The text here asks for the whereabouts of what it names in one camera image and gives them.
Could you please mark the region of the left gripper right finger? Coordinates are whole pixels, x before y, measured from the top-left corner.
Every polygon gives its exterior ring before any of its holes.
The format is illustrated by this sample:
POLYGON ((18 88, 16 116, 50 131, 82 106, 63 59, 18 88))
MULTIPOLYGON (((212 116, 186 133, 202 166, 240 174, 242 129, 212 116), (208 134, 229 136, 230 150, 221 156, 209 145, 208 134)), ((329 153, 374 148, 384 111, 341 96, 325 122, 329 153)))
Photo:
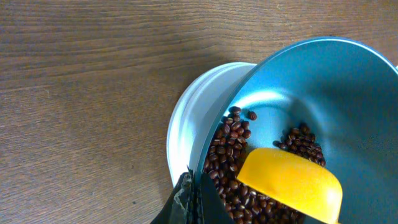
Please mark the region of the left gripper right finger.
POLYGON ((201 204, 205 224, 234 224, 218 195, 212 179, 202 173, 200 179, 201 204))

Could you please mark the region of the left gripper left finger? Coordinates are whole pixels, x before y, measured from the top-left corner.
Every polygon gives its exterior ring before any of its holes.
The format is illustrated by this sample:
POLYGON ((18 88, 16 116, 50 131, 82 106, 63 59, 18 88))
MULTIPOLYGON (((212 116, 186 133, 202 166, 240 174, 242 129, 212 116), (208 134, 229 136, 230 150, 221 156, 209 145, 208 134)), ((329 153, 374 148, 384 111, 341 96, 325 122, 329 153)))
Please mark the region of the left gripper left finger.
POLYGON ((187 224, 192 217, 193 171, 180 175, 164 207, 151 224, 187 224))

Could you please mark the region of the red adzuki beans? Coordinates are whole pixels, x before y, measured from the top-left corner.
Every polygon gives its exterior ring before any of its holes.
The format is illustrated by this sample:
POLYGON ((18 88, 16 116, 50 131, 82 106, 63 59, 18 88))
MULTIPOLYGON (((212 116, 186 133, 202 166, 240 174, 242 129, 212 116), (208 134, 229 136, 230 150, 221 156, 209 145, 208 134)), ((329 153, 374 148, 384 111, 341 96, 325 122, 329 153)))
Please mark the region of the red adzuki beans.
POLYGON ((301 224, 306 216, 296 209, 262 194, 237 179, 249 152, 250 122, 258 115, 253 110, 233 106, 213 135, 203 165, 210 176, 221 204, 233 223, 301 224))

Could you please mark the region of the yellow plastic measuring scoop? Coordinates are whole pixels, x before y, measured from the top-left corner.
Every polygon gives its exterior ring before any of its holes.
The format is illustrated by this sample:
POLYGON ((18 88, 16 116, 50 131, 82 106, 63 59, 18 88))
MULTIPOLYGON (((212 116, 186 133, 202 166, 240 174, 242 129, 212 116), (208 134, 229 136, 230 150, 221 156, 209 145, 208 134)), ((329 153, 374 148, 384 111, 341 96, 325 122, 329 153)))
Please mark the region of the yellow plastic measuring scoop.
POLYGON ((338 223, 343 189, 326 168, 273 148, 251 151, 237 179, 323 223, 338 223))

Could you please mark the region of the blue plastic bowl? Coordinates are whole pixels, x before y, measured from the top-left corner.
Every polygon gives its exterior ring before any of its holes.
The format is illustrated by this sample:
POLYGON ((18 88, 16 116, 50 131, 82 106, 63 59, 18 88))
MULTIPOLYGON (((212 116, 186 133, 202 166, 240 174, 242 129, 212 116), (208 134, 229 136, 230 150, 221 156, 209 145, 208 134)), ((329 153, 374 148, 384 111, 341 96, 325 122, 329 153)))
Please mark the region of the blue plastic bowl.
POLYGON ((348 39, 312 39, 227 87, 225 98, 209 99, 204 147, 232 106, 258 116, 250 149, 305 123, 342 185, 340 222, 397 222, 397 69, 385 57, 348 39))

